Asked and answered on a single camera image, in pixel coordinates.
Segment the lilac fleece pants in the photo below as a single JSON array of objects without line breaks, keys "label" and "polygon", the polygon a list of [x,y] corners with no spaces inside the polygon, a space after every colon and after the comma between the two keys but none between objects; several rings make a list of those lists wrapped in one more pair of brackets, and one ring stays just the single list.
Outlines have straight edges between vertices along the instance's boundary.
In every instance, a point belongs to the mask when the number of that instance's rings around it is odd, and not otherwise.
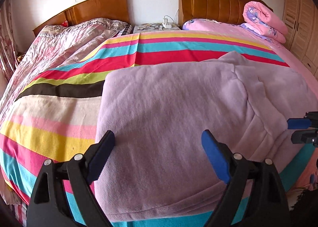
[{"label": "lilac fleece pants", "polygon": [[111,222],[192,216],[214,210],[225,184],[204,152],[209,130],[245,158],[282,171],[301,149],[289,118],[317,110],[304,77],[232,51],[219,59],[129,67],[104,82],[96,140],[115,147],[94,184]]}]

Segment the plaid mattress cover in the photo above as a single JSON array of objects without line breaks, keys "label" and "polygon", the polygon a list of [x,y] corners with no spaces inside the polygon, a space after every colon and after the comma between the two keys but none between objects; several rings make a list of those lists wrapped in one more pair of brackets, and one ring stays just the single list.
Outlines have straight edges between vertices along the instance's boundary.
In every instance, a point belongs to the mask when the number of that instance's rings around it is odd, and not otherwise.
[{"label": "plaid mattress cover", "polygon": [[26,222],[27,222],[27,204],[25,202],[22,202],[21,204],[16,204],[16,205],[9,205],[9,208],[12,210],[13,214],[15,215],[16,219],[18,222],[23,227],[26,227]]}]

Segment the pink bed sheet right bed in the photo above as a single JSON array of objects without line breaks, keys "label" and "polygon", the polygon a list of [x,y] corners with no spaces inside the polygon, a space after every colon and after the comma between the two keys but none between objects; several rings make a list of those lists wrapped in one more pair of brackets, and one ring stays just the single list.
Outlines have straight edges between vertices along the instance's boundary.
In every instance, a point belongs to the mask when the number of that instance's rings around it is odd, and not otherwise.
[{"label": "pink bed sheet right bed", "polygon": [[269,47],[274,51],[280,58],[282,58],[290,67],[301,73],[306,80],[317,84],[317,76],[310,71],[307,65],[305,65],[289,48],[289,44],[285,42],[284,44],[276,42],[273,39],[263,39],[256,35],[252,31],[243,28],[241,25],[222,23],[222,25],[213,31],[207,31],[215,34],[220,34],[223,36],[244,39],[247,41],[252,41],[260,43]]}]

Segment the rainbow striped bed sheet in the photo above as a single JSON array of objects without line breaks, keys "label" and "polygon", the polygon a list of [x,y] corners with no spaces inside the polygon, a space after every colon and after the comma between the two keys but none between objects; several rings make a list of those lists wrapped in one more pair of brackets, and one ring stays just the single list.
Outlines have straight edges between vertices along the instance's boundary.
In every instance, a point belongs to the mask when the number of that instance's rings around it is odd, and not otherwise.
[{"label": "rainbow striped bed sheet", "polygon": [[[302,75],[265,45],[198,31],[111,38],[73,64],[38,74],[1,117],[5,181],[29,202],[45,160],[70,160],[99,141],[98,116],[109,73],[129,67],[219,59],[232,51],[251,61],[289,67]],[[304,79],[317,97],[317,84]]]}]

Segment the beige louvered wardrobe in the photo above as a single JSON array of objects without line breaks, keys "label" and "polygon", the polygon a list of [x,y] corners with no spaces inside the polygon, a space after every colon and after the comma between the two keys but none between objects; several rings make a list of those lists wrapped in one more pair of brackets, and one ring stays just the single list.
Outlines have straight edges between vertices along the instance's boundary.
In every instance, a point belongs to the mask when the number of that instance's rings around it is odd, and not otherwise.
[{"label": "beige louvered wardrobe", "polygon": [[313,0],[285,0],[282,18],[290,50],[317,76],[317,7]]}]

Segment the rolled pink floral quilt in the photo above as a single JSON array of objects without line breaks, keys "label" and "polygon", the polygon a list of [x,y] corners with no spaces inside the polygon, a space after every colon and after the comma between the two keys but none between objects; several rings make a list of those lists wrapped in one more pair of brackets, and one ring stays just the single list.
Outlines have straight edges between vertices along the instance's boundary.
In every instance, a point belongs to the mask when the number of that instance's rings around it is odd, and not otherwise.
[{"label": "rolled pink floral quilt", "polygon": [[273,39],[284,44],[288,33],[285,23],[263,3],[250,1],[245,4],[243,14],[246,28],[263,39]]}]

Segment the pink purple pillow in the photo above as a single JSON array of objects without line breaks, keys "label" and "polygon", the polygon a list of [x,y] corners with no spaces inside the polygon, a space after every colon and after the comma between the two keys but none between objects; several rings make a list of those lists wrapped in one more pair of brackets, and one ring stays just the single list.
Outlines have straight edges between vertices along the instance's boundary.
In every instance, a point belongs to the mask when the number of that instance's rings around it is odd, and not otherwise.
[{"label": "pink purple pillow", "polygon": [[189,31],[213,31],[222,25],[221,22],[209,19],[191,19],[186,21],[182,30]]}]

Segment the pink floral curtain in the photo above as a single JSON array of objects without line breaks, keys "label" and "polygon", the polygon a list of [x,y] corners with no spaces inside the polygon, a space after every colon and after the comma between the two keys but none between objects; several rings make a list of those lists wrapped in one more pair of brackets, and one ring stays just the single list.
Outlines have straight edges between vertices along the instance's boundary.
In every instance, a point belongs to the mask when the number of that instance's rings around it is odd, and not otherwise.
[{"label": "pink floral curtain", "polygon": [[18,48],[14,39],[11,12],[11,0],[4,0],[1,5],[0,17],[1,70],[8,81],[11,79],[18,66]]}]

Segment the right wooden headboard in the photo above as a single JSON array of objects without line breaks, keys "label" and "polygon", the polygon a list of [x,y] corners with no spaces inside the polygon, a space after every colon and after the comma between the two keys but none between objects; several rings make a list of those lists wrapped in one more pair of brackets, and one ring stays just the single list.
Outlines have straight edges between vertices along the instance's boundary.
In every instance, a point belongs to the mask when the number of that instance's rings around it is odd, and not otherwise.
[{"label": "right wooden headboard", "polygon": [[178,23],[183,26],[192,19],[210,19],[239,25],[244,22],[244,6],[250,1],[265,3],[262,0],[178,0]]}]

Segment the wooden headboard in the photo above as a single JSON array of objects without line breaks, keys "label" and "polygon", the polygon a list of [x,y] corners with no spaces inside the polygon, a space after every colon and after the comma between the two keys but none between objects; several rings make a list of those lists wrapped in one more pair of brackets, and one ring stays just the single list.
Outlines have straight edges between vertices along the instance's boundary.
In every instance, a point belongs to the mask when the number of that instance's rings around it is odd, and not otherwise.
[{"label": "wooden headboard", "polygon": [[265,3],[262,0],[178,0],[178,23],[183,26],[192,19],[210,19],[239,25],[244,22],[244,6],[250,1]]},{"label": "wooden headboard", "polygon": [[47,25],[77,25],[95,18],[108,18],[130,22],[127,0],[86,0],[51,17],[33,30],[37,36]]}]

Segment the floral pink quilt left bed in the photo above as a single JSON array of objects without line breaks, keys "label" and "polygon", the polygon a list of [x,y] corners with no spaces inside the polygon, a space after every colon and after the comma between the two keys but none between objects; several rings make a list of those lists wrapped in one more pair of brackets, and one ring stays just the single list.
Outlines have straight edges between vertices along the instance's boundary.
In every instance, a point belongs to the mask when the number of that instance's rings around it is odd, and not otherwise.
[{"label": "floral pink quilt left bed", "polygon": [[1,117],[38,74],[81,60],[106,39],[116,37],[127,24],[120,20],[95,18],[69,27],[45,26],[8,82],[1,98]]}]

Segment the white power strip charger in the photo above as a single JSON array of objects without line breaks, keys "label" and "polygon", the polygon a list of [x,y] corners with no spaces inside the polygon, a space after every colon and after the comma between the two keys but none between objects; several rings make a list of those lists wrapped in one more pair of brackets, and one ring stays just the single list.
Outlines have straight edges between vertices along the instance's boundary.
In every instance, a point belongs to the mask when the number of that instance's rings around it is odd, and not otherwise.
[{"label": "white power strip charger", "polygon": [[167,18],[163,18],[162,26],[163,26],[165,29],[171,29],[171,28],[172,28],[172,25],[168,22],[168,19],[167,19]]}]

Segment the nightstand with floral cover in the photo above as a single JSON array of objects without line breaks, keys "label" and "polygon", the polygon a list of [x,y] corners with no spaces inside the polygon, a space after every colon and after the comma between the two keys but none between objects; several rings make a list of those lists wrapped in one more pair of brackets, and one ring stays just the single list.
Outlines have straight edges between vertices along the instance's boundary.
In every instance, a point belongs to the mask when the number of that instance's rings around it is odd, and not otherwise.
[{"label": "nightstand with floral cover", "polygon": [[143,32],[157,32],[157,31],[178,31],[180,28],[175,24],[171,23],[171,28],[165,28],[162,23],[144,23],[134,26],[133,33]]}]

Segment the plaid pillow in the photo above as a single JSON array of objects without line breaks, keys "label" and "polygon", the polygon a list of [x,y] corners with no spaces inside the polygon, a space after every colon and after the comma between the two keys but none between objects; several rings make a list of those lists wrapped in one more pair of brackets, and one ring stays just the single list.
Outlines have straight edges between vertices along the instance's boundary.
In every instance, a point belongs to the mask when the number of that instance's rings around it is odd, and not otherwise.
[{"label": "plaid pillow", "polygon": [[131,24],[127,24],[125,28],[122,29],[116,36],[119,37],[119,36],[125,36],[127,34],[132,34],[133,29],[134,29],[134,26],[132,26]]}]

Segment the left wooden headboard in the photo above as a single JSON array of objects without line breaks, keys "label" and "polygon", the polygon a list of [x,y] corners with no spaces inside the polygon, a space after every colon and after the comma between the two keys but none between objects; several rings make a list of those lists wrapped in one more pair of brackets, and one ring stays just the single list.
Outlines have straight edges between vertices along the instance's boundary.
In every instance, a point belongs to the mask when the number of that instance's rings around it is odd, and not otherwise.
[{"label": "left wooden headboard", "polygon": [[47,25],[77,25],[95,18],[108,18],[130,22],[127,0],[86,0],[51,17],[33,30],[37,36]]}]

